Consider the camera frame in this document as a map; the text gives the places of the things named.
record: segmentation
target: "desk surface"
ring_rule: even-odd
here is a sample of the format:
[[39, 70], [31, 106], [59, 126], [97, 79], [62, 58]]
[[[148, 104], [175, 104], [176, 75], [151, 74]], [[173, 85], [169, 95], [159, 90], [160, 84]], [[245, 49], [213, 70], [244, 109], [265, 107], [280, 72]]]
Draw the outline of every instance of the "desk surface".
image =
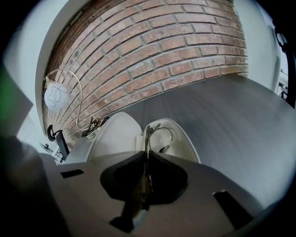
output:
[[272, 91], [239, 75], [220, 76], [121, 110], [144, 128], [170, 118], [201, 163], [245, 188], [264, 206], [281, 198], [296, 167], [296, 112]]

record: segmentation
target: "rectangular hole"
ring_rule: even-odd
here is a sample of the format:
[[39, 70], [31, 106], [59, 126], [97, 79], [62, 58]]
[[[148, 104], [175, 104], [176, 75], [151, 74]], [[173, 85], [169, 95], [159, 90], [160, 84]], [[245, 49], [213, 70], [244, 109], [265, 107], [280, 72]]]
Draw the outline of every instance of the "rectangular hole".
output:
[[223, 190], [213, 196], [227, 215], [236, 230], [253, 220], [252, 216], [229, 194]]
[[80, 175], [83, 174], [84, 172], [81, 169], [75, 169], [75, 170], [71, 170], [71, 171], [66, 171], [66, 172], [61, 172], [63, 178], [70, 178], [76, 175]]

